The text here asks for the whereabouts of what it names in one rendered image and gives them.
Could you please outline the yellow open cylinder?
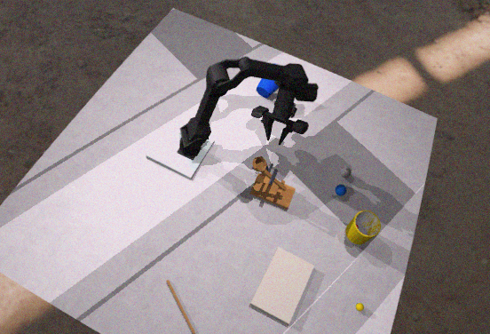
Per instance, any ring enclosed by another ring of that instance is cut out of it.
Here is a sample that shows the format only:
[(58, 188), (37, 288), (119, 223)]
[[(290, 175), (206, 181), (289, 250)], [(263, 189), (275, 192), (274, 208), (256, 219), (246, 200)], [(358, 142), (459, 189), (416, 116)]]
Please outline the yellow open cylinder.
[[(355, 224), (359, 229), (357, 229)], [(380, 229), (381, 223), (378, 217), (372, 211), (363, 210), (358, 212), (348, 224), (345, 229), (345, 235), (350, 243), (362, 245), (376, 236)]]

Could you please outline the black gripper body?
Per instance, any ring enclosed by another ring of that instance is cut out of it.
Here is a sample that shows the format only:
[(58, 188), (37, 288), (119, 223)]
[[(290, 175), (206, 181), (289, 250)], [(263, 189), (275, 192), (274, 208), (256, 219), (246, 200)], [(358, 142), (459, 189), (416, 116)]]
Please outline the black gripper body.
[(285, 102), (276, 98), (273, 113), (270, 113), (269, 108), (267, 107), (258, 106), (253, 108), (251, 116), (258, 119), (263, 116), (262, 120), (268, 123), (272, 120), (284, 123), (286, 124), (286, 129), (299, 134), (304, 134), (309, 127), (307, 122), (299, 119), (296, 121), (289, 120), (293, 105), (294, 102)]

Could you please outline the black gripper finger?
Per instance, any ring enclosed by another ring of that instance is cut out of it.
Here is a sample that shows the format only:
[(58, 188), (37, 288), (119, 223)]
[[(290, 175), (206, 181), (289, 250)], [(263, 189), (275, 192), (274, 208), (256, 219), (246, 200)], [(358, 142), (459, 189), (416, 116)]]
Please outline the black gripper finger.
[(269, 140), (270, 137), (271, 137), (273, 122), (274, 122), (274, 120), (270, 121), (269, 123), (266, 122), (266, 121), (261, 120), (261, 123), (263, 123), (263, 125), (265, 127), (265, 134), (266, 134), (267, 140)]
[(282, 141), (286, 138), (286, 136), (293, 132), (292, 130), (289, 130), (289, 129), (286, 129), (286, 127), (282, 130), (282, 134), (281, 134), (281, 138), (280, 138), (280, 141), (279, 141), (279, 145), (282, 143)]

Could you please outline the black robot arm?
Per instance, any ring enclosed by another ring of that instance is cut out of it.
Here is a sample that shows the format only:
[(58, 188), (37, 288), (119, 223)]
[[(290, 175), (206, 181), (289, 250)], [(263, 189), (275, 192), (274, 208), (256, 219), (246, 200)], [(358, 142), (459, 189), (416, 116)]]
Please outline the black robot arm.
[[(229, 78), (227, 68), (240, 68), (240, 71)], [(243, 57), (238, 60), (223, 60), (210, 66), (206, 74), (206, 90), (195, 117), (180, 127), (178, 154), (193, 160), (200, 152), (202, 144), (209, 139), (211, 129), (209, 120), (216, 107), (219, 97), (237, 87), (250, 76), (274, 80), (280, 86), (277, 99), (285, 102), (315, 101), (317, 97), (316, 83), (308, 83), (303, 67), (299, 64), (286, 66), (275, 65)], [(193, 159), (192, 159), (193, 158)]]

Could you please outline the blue ball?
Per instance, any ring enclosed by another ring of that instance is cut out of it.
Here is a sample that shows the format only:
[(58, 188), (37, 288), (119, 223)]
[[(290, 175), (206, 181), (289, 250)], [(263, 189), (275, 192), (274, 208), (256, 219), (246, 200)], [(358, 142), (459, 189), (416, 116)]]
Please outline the blue ball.
[(336, 193), (338, 195), (344, 195), (345, 192), (346, 192), (346, 186), (345, 185), (340, 184), (340, 185), (336, 186)]

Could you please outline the grey ball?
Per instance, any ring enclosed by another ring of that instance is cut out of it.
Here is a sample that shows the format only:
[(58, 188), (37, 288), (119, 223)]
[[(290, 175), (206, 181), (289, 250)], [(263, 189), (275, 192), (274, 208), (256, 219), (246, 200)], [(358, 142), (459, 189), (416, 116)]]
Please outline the grey ball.
[(340, 171), (340, 174), (342, 177), (345, 177), (345, 178), (348, 178), (350, 177), (350, 174), (351, 174), (351, 169), (348, 168), (348, 167), (344, 167), (341, 171)]

